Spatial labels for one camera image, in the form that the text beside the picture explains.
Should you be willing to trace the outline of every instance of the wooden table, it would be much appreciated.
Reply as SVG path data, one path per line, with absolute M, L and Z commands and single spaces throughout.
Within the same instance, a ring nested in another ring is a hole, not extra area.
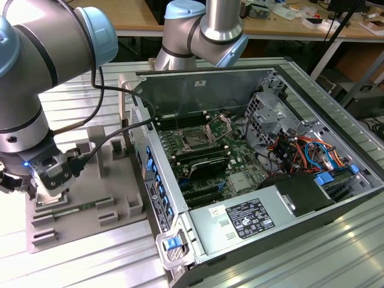
M 74 0 L 73 7 L 94 6 L 103 10 L 116 28 L 117 35 L 122 37 L 162 37 L 163 27 L 158 25 L 144 0 Z M 308 0 L 296 4 L 299 7 L 316 7 L 318 14 L 324 19 L 329 12 Z M 359 25 L 361 20 L 351 20 L 351 25 L 344 28 L 340 36 L 325 53 L 316 69 L 311 74 L 314 79 L 325 68 L 342 42 L 379 42 L 384 43 L 384 37 L 378 37 Z M 249 18 L 244 20 L 244 32 L 250 39 L 263 40 L 299 40 L 323 41 L 326 33 L 318 29 L 309 29 L 301 23 L 301 19 L 291 21 L 271 13 L 268 20 Z

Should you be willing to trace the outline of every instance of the screw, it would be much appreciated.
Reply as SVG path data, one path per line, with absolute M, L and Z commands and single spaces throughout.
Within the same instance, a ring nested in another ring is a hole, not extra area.
M 7 138 L 7 142 L 8 143 L 16 143 L 17 142 L 17 138 L 14 137 L 14 136 L 8 137 Z

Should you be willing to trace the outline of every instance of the green circuit board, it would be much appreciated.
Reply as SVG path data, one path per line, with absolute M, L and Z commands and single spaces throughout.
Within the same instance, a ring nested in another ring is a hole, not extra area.
M 267 171 L 229 118 L 223 118 L 223 114 L 219 113 L 209 117 L 214 120 L 208 126 L 199 125 L 158 132 L 184 197 L 215 187 L 221 193 L 222 200 L 254 191 L 268 177 Z M 209 152 L 215 148 L 218 152 Z M 175 160 L 188 153 L 203 153 L 204 156 L 183 162 Z M 208 161 L 210 157 L 218 161 L 223 159 L 223 163 L 227 164 L 223 164 L 219 171 L 192 178 L 191 167 Z

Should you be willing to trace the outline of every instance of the power supply label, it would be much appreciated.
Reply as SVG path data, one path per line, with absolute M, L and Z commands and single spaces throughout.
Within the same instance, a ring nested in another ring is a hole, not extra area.
M 247 239 L 275 227 L 259 198 L 226 209 L 241 239 Z

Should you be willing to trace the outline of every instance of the motherboard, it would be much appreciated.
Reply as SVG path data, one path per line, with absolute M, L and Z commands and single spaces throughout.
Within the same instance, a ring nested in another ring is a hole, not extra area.
M 226 112 L 163 118 L 157 130 L 191 209 L 252 192 L 268 177 Z

